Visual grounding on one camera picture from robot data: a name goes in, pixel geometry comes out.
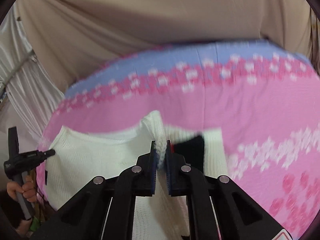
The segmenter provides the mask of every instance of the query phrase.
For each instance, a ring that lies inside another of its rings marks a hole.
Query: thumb
[[[19,192],[19,193],[24,193],[24,190],[23,188],[15,181],[10,181],[8,182],[7,184],[7,192],[8,192],[8,195],[14,199],[15,201],[18,201],[18,198],[17,198],[17,195],[16,195],[16,192]]]

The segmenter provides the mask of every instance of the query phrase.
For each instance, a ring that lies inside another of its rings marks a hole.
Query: person
[[[36,189],[32,178],[26,176],[25,181],[26,183],[23,186],[20,186],[17,182],[10,181],[7,183],[7,189],[0,191],[1,209],[21,237],[28,235],[33,220],[25,220],[16,193],[21,193],[31,203],[37,202]]]

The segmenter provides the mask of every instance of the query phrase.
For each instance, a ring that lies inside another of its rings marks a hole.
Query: metal pin
[[[142,170],[142,168],[140,166],[133,166],[131,170],[134,173],[139,173]]]
[[[95,177],[93,179],[94,184],[101,184],[103,182],[103,177]]]
[[[228,182],[230,181],[229,177],[228,177],[228,176],[225,176],[225,175],[221,176],[221,177],[219,178],[219,180],[220,180],[222,183],[228,183]]]
[[[183,165],[183,166],[181,167],[181,170],[184,171],[184,172],[189,172],[189,171],[191,171],[191,167],[188,166],[188,165]]]

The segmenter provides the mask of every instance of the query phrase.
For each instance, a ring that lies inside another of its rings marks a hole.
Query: ribbed fabric
[[[62,127],[51,148],[56,155],[47,160],[47,194],[58,209],[95,176],[111,178],[136,164],[138,156],[150,151],[156,141],[160,163],[165,157],[166,140],[172,143],[199,134],[163,126],[160,113],[153,111],[136,127],[122,132],[87,135]],[[227,174],[220,129],[202,132],[205,140],[204,172],[216,177]],[[165,172],[158,167],[156,193],[152,198],[137,197],[132,239],[181,240],[189,235],[185,197],[168,195]]]

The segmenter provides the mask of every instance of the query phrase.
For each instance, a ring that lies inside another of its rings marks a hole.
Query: white curtain
[[[30,52],[32,47],[22,22],[15,16],[13,5],[0,26],[0,82],[6,82],[19,68],[6,84],[8,98],[38,142],[63,94],[52,83],[36,56],[28,57]]]

